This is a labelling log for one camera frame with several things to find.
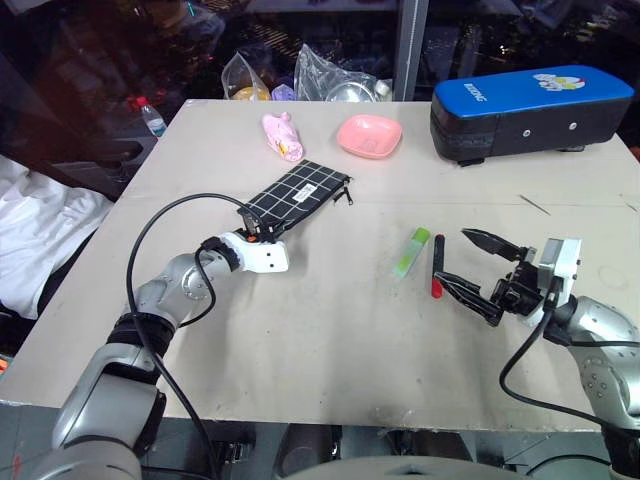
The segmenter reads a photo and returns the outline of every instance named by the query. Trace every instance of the red marker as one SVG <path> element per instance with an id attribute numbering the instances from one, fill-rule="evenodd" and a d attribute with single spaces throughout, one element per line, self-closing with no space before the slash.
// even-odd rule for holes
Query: red marker
<path id="1" fill-rule="evenodd" d="M 433 298 L 442 297 L 442 284 L 435 278 L 436 272 L 444 269 L 444 235 L 439 233 L 433 242 L 433 271 L 431 272 L 431 296 Z"/>

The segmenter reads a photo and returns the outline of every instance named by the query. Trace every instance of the bottle cap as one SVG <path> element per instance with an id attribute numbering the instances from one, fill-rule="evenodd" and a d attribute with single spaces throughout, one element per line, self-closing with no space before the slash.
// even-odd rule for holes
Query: bottle cap
<path id="1" fill-rule="evenodd" d="M 376 86 L 374 87 L 374 90 L 381 97 L 385 97 L 391 91 L 391 89 L 389 88 L 389 85 L 387 85 L 382 80 L 378 80 L 376 82 Z"/>
<path id="2" fill-rule="evenodd" d="M 424 245 L 425 243 L 427 243 L 427 240 L 429 240 L 430 236 L 431 233 L 429 232 L 429 230 L 419 227 L 411 238 Z"/>

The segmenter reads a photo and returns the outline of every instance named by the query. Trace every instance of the metal frame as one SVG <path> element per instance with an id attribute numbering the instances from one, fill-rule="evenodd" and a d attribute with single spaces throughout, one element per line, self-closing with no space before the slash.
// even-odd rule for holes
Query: metal frame
<path id="1" fill-rule="evenodd" d="M 393 100 L 411 101 L 422 53 L 429 0 L 403 0 L 400 5 Z"/>

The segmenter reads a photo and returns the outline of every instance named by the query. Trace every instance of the blue lid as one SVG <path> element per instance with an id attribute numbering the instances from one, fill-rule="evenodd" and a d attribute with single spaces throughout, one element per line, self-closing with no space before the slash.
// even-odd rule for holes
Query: blue lid
<path id="1" fill-rule="evenodd" d="M 539 68 L 447 80 L 435 89 L 457 117 L 517 112 L 549 106 L 618 100 L 633 96 L 622 80 L 584 65 Z"/>

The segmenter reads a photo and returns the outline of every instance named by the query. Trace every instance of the white table surface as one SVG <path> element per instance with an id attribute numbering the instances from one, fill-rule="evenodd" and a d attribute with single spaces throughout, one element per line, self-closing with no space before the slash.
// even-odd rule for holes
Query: white table surface
<path id="1" fill-rule="evenodd" d="M 498 374 L 530 333 L 506 314 L 498 328 L 446 295 L 429 295 L 432 242 L 402 281 L 391 275 L 417 226 L 447 236 L 445 267 L 483 285 L 513 268 L 459 233 L 475 227 L 541 249 L 583 238 L 574 293 L 640 312 L 640 168 L 618 137 L 582 153 L 493 158 L 460 168 L 436 154 L 428 103 L 189 101 L 115 205 L 0 380 L 0 399 L 59 407 L 124 305 L 130 247 L 146 220 L 180 196 L 248 200 L 293 165 L 265 142 L 260 117 L 289 111 L 307 158 L 348 173 L 354 205 L 328 204 L 282 239 L 291 268 L 217 281 L 217 306 L 180 330 L 166 363 L 197 411 L 220 420 L 446 429 L 591 430 L 580 419 L 504 394 Z M 399 121 L 404 137 L 382 161 L 335 142 L 349 116 Z M 550 215 L 519 195 L 545 208 Z M 174 255 L 240 226 L 235 209 L 198 200 L 167 215 L 143 245 L 134 283 Z M 166 415 L 186 416 L 166 385 Z M 590 411 L 569 353 L 535 345 L 511 385 Z"/>

